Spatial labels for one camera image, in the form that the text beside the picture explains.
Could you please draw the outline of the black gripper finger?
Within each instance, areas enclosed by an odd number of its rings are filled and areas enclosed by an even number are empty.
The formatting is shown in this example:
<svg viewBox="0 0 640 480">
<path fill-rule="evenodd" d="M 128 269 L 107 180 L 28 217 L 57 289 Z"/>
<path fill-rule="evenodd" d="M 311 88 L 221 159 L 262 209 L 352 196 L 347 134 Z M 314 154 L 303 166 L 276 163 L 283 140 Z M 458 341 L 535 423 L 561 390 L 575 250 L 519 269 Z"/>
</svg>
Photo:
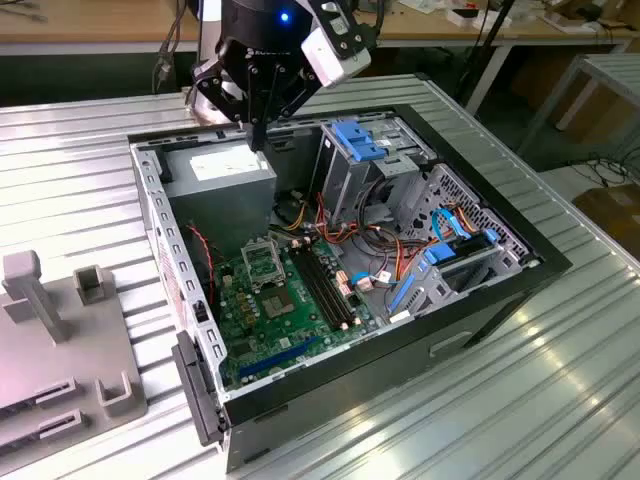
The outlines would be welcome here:
<svg viewBox="0 0 640 480">
<path fill-rule="evenodd" d="M 258 123 L 258 149 L 266 143 L 267 127 L 280 117 L 291 117 L 318 89 L 320 81 L 308 62 L 298 66 L 277 64 Z"/>
<path fill-rule="evenodd" d="M 227 119 L 240 125 L 251 150 L 258 149 L 258 66 L 254 52 L 227 52 L 217 60 L 200 62 L 192 70 L 196 92 Z"/>
</svg>

